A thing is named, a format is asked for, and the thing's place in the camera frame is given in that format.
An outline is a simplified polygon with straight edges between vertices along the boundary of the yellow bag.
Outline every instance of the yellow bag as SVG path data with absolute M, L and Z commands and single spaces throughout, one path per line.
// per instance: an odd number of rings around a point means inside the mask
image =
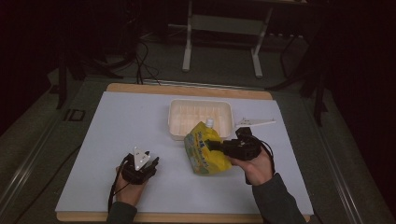
M 209 150 L 207 140 L 222 142 L 219 134 L 203 122 L 199 122 L 184 138 L 192 170 L 197 175 L 213 175 L 230 169 L 230 161 L 221 151 Z

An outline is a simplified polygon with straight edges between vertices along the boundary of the gray sleeve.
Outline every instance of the gray sleeve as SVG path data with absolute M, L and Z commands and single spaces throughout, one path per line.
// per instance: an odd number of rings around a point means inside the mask
M 111 206 L 106 223 L 131 224 L 134 221 L 136 213 L 137 209 L 134 206 L 131 206 L 128 203 L 115 202 Z
M 280 174 L 259 186 L 253 196 L 266 223 L 306 223 L 293 196 L 288 193 Z

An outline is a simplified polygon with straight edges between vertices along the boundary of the plastic tray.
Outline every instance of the plastic tray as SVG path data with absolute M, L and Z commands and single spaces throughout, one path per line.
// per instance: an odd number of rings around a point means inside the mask
M 222 101 L 173 100 L 169 108 L 168 125 L 172 138 L 181 141 L 200 122 L 213 119 L 213 129 L 223 139 L 233 131 L 231 105 Z

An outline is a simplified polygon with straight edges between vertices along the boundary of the person's left hand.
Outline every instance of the person's left hand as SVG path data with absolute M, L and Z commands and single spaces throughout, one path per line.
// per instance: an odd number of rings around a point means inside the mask
M 116 190 L 115 192 L 122 189 L 120 192 L 116 194 L 117 202 L 128 203 L 132 206 L 136 206 L 139 203 L 140 197 L 142 196 L 143 190 L 147 185 L 148 181 L 144 182 L 142 185 L 133 185 L 128 184 L 128 181 L 122 178 L 122 172 L 120 172 L 119 178 L 117 179 L 116 183 Z

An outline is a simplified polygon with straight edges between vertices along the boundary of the wooden table edge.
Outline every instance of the wooden table edge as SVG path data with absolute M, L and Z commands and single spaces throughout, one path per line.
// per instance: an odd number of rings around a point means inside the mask
M 57 212 L 60 221 L 106 221 L 107 212 Z M 308 222 L 311 216 L 304 216 Z M 261 215 L 244 214 L 182 214 L 182 213 L 137 213 L 134 222 L 153 223 L 262 223 Z
M 149 94 L 166 94 L 166 95 L 189 95 L 189 96 L 206 96 L 206 97 L 224 97 L 253 100 L 273 100 L 271 93 L 268 91 L 243 91 L 207 87 L 183 87 L 183 86 L 154 86 L 154 85 L 136 85 L 125 83 L 111 83 L 107 86 L 107 91 L 114 92 L 135 92 Z

